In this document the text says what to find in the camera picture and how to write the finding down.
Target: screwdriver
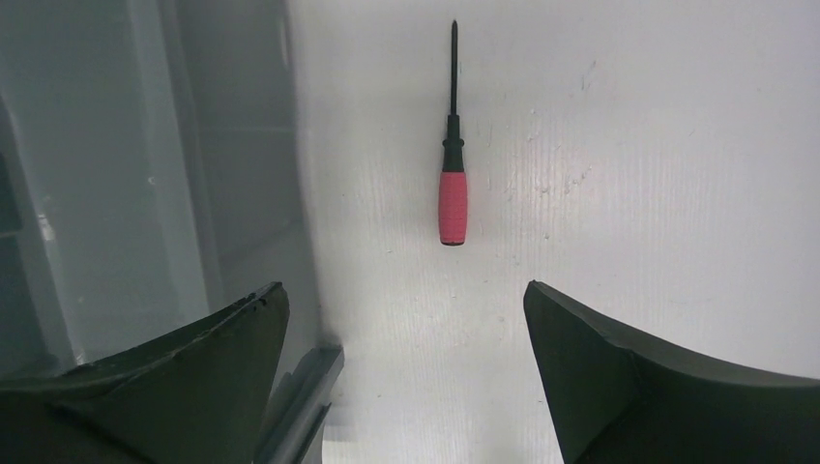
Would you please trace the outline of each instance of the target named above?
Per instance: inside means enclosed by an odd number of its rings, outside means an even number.
[[[456,114],[455,98],[458,78],[458,23],[451,32],[450,114],[447,116],[447,138],[444,145],[444,165],[438,190],[438,233],[448,247],[464,245],[467,235],[467,175],[461,147],[461,127]]]

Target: screwdriver handle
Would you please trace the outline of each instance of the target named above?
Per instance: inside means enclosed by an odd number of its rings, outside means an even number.
[[[443,245],[464,244],[467,237],[467,175],[441,173],[438,190],[438,232]]]

